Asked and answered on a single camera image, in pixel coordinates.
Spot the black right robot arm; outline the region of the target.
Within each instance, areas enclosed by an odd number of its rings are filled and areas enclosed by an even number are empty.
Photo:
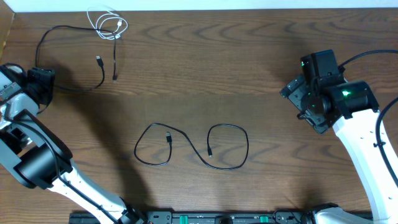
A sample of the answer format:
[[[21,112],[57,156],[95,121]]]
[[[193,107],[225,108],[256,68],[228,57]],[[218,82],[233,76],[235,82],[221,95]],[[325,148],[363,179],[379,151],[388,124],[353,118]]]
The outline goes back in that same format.
[[[300,59],[302,74],[280,94],[299,110],[319,134],[332,129],[344,145],[359,175],[371,206],[364,218],[329,203],[304,212],[301,223],[397,223],[397,155],[383,118],[397,103],[383,110],[370,86],[364,81],[348,82],[345,66],[338,65],[332,50]]]

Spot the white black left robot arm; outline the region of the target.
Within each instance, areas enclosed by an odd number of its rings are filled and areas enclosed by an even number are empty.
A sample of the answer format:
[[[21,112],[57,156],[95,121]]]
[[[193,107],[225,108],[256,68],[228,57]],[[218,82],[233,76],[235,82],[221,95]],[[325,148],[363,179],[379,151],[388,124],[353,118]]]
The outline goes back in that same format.
[[[73,160],[71,150],[37,119],[53,98],[55,72],[1,65],[1,165],[23,186],[63,195],[100,223],[145,223],[147,217],[102,189]]]

